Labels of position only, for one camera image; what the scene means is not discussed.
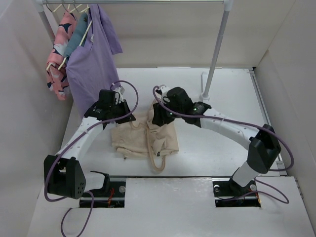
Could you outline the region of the beige plastic hanger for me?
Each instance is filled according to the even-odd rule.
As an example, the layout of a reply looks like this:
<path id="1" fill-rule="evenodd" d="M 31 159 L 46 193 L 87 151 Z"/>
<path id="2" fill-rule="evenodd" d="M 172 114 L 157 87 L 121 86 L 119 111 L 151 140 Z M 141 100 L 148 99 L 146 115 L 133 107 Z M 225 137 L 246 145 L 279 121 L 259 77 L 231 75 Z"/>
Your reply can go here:
<path id="1" fill-rule="evenodd" d="M 159 127 L 152 124 L 154 109 L 136 113 L 136 121 L 130 123 L 133 132 L 132 141 L 135 142 L 139 156 L 149 158 L 155 172 L 162 172 L 166 165 L 166 156 L 170 154 L 169 128 L 167 125 Z"/>

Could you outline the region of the beige trousers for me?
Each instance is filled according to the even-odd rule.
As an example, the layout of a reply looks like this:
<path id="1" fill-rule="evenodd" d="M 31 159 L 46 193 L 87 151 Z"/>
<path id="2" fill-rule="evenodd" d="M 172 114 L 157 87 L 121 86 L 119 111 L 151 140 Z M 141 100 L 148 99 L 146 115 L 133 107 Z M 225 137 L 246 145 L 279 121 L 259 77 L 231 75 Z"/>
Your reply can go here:
<path id="1" fill-rule="evenodd" d="M 112 147 L 126 158 L 169 156 L 179 151 L 174 123 L 152 124 L 154 108 L 134 114 L 136 120 L 111 129 Z"/>

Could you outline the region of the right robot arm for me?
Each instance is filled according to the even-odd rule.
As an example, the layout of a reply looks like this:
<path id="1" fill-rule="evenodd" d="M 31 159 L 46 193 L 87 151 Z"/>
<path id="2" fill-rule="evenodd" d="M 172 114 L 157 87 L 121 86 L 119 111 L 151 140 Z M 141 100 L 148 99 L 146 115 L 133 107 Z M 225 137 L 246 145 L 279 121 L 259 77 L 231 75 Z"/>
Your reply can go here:
<path id="1" fill-rule="evenodd" d="M 193 102 L 180 87 L 155 86 L 153 95 L 157 102 L 153 105 L 152 124 L 163 126 L 175 119 L 183 119 L 187 124 L 223 135 L 248 151 L 247 160 L 228 181 L 228 187 L 223 192 L 226 196 L 247 193 L 258 175 L 269 172 L 281 151 L 274 129 L 267 124 L 257 126 L 230 119 L 209 104 Z"/>

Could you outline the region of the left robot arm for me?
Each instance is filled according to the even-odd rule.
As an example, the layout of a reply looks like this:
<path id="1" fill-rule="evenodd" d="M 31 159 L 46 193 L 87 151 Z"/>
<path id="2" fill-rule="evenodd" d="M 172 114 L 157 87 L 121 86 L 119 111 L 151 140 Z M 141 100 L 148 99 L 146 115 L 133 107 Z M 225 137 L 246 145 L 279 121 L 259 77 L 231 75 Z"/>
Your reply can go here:
<path id="1" fill-rule="evenodd" d="M 79 199 L 86 192 L 105 196 L 110 191 L 109 175 L 101 171 L 84 172 L 83 159 L 94 139 L 111 122 L 134 121 L 124 89 L 103 89 L 99 99 L 85 112 L 81 124 L 69 142 L 54 156 L 44 160 L 46 195 L 58 195 L 60 199 Z"/>

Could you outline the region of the purple t-shirt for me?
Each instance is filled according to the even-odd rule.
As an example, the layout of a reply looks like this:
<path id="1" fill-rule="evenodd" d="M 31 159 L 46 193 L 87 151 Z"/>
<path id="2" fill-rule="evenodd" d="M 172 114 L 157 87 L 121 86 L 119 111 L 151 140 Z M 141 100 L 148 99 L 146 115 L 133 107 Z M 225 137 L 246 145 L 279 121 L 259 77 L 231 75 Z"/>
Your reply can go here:
<path id="1" fill-rule="evenodd" d="M 105 11 L 91 4 L 88 21 L 91 26 L 83 46 L 71 54 L 66 73 L 79 116 L 98 100 L 102 89 L 119 80 L 114 55 L 122 53 L 119 38 Z"/>

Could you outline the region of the pink patterned garment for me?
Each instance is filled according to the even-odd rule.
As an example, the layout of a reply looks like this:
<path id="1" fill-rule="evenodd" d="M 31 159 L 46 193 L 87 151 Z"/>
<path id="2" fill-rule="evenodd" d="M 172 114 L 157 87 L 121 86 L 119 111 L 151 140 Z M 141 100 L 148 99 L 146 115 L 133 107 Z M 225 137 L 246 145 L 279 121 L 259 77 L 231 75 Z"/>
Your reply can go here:
<path id="1" fill-rule="evenodd" d="M 64 60 L 66 47 L 77 26 L 75 16 L 65 11 L 58 26 L 52 52 L 49 54 L 46 66 L 46 82 L 50 91 L 54 92 L 59 100 L 66 99 L 67 81 L 65 66 L 59 69 Z"/>

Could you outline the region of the teal garment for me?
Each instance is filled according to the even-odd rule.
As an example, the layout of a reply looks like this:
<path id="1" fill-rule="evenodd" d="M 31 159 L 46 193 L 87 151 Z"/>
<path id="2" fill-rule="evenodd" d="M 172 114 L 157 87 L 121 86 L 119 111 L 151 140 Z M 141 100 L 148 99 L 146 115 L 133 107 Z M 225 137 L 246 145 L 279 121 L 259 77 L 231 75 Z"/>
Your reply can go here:
<path id="1" fill-rule="evenodd" d="M 77 26 L 68 42 L 68 45 L 64 52 L 64 57 L 69 58 L 71 54 L 73 53 L 73 51 L 79 46 L 84 36 L 84 33 L 87 30 L 87 26 L 88 26 L 88 15 L 87 13 L 84 12 L 80 16 Z"/>

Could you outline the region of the metal clothes rack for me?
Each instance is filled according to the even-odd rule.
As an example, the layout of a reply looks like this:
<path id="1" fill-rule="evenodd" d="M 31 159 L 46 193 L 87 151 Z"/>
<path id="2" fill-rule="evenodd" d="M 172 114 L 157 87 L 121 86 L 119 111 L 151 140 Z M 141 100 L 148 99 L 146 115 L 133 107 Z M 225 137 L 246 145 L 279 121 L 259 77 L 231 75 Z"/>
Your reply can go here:
<path id="1" fill-rule="evenodd" d="M 72 4 L 74 6 L 75 9 L 77 9 L 76 7 L 76 3 L 83 3 L 83 4 L 128 4 L 128 3 L 178 3 L 180 1 L 177 0 L 34 0 L 33 4 L 42 20 L 42 23 L 50 37 L 50 40 L 52 42 L 55 41 L 55 34 L 52 30 L 51 24 L 46 16 L 45 13 L 45 8 L 50 9 L 49 8 L 49 4 L 57 4 L 60 3 L 62 6 L 64 6 L 64 4 Z M 224 32 L 226 29 L 226 25 L 227 25 L 227 21 L 228 21 L 228 17 L 230 14 L 230 11 L 233 8 L 233 4 L 234 1 L 233 0 L 212 0 L 211 3 L 222 3 L 224 6 L 224 11 L 223 11 L 223 16 L 222 16 L 222 20 L 221 20 L 221 25 L 219 28 L 219 33 L 217 36 L 217 40 L 216 40 L 216 44 L 215 44 L 215 48 L 214 48 L 214 52 L 213 52 L 213 56 L 212 56 L 212 61 L 211 61 L 211 65 L 209 68 L 209 73 L 207 76 L 207 80 L 201 81 L 201 85 L 202 85 L 202 93 L 200 95 L 200 100 L 201 101 L 208 101 L 210 99 L 209 96 L 209 91 L 210 91 L 210 86 L 211 86 L 211 82 L 213 79 L 213 75 L 215 72 L 215 68 L 216 68 L 216 63 L 218 60 L 218 56 L 219 56 L 219 52 L 220 52 L 220 48 L 222 45 L 222 40 L 223 40 L 223 36 L 224 36 Z"/>

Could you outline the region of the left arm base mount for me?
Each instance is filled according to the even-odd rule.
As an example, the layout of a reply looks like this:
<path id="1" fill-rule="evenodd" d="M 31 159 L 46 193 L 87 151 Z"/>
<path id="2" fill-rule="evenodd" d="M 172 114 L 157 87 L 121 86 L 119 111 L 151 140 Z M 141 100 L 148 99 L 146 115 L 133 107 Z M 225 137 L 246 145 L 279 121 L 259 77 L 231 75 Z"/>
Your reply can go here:
<path id="1" fill-rule="evenodd" d="M 91 190 L 94 195 L 94 208 L 124 208 L 126 178 L 111 177 L 106 189 Z"/>

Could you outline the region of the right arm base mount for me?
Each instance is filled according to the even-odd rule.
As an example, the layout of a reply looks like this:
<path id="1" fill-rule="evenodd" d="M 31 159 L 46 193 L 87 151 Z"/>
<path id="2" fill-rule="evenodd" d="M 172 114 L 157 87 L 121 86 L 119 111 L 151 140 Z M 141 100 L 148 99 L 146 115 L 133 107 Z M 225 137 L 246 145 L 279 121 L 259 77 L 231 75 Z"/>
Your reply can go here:
<path id="1" fill-rule="evenodd" d="M 255 181 L 239 187 L 229 180 L 213 181 L 216 207 L 261 207 Z"/>

